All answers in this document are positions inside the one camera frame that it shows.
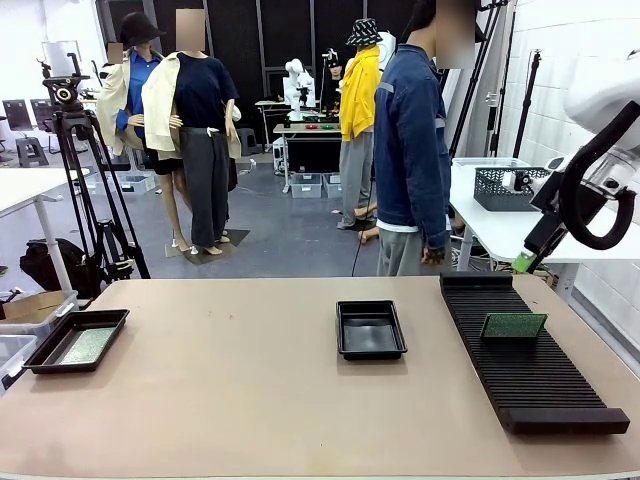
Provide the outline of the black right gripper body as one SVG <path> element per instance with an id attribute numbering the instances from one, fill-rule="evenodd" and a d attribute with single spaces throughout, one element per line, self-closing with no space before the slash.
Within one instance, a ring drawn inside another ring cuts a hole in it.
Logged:
<path id="1" fill-rule="evenodd" d="M 530 204 L 542 213 L 542 217 L 524 240 L 525 252 L 552 253 L 566 236 L 567 229 L 559 207 L 559 190 L 564 177 L 564 172 L 552 172 L 545 178 L 534 179 L 530 184 L 533 192 Z"/>

